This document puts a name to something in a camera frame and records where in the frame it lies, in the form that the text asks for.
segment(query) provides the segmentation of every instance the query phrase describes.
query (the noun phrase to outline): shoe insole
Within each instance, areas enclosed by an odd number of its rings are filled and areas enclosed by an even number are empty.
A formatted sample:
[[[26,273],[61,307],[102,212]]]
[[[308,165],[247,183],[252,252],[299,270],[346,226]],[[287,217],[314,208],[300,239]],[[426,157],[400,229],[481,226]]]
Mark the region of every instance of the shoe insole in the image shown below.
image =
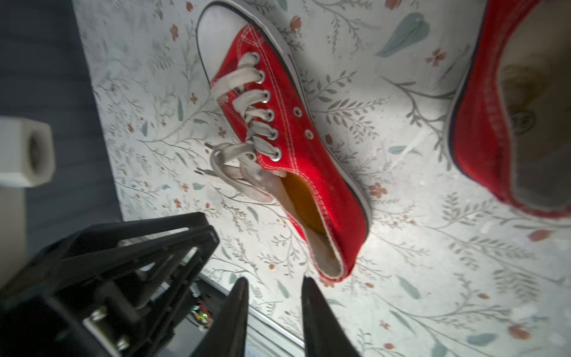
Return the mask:
[[[292,173],[287,173],[287,175],[282,178],[282,183],[303,223],[314,231],[324,235],[327,240],[327,233],[309,186],[307,186],[301,177]]]
[[[514,139],[514,194],[543,210],[571,203],[571,0],[537,5],[502,54]]]

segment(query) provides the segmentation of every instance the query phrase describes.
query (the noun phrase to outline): dark floor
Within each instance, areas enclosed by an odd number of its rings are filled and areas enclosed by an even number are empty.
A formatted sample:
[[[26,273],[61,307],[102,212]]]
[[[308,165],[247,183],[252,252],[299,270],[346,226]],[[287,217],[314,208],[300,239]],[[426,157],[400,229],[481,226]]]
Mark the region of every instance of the dark floor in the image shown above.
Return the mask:
[[[57,171],[27,193],[28,252],[86,226],[121,220],[70,0],[0,5],[0,115],[48,123]]]

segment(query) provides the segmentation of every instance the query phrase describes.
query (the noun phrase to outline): black metal bracket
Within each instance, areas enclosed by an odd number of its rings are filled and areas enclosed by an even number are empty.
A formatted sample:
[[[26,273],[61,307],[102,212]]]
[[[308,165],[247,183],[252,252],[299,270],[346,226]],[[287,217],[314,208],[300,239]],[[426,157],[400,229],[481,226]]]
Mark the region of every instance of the black metal bracket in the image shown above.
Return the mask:
[[[190,284],[218,243],[197,212],[100,224],[52,244],[0,291],[0,354],[155,355],[187,315]]]

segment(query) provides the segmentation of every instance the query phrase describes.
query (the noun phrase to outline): red canvas upper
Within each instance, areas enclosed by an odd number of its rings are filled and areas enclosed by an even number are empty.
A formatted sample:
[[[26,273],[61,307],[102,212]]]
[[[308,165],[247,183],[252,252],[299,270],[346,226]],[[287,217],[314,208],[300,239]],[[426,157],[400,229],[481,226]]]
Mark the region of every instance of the red canvas upper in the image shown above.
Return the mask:
[[[281,149],[283,153],[278,162],[258,154],[258,162],[266,170],[283,170],[298,175],[311,189],[324,225],[341,253],[344,267],[343,276],[337,279],[340,281],[350,274],[355,265],[357,254],[367,236],[367,223],[361,207],[319,139],[319,134],[305,111],[296,87],[288,77],[287,69],[283,67],[271,46],[253,26],[245,26],[236,36],[220,70],[212,80],[211,86],[216,83],[218,78],[235,71],[240,58],[248,52],[260,54],[260,63],[256,65],[256,68],[266,73],[266,79],[261,85],[247,84],[245,90],[267,89],[271,92],[268,103],[258,103],[255,106],[272,109],[275,112],[275,120],[270,125],[279,130],[279,136],[270,142]],[[232,101],[238,94],[235,91],[230,91],[227,95],[228,103],[221,103],[220,105],[232,128],[240,140],[244,141],[247,131],[246,124],[240,114],[234,111],[232,107]],[[295,107],[302,110],[301,118],[294,115],[293,109]],[[306,130],[312,131],[313,139],[306,137]],[[303,236],[303,231],[295,220],[290,217],[290,221],[299,234]]]
[[[526,207],[512,194],[510,119],[502,105],[498,67],[504,48],[520,22],[540,0],[490,0],[467,86],[453,119],[452,155],[469,177],[500,201],[544,217],[571,214]]]

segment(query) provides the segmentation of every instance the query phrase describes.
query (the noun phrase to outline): white rubber toe cap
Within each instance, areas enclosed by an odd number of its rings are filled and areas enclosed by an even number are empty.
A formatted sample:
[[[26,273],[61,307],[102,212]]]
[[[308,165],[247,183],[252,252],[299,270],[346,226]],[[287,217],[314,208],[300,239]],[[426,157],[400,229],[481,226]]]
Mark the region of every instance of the white rubber toe cap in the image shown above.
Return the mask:
[[[209,81],[220,69],[236,35],[247,24],[240,15],[223,6],[212,5],[202,13],[196,38]]]

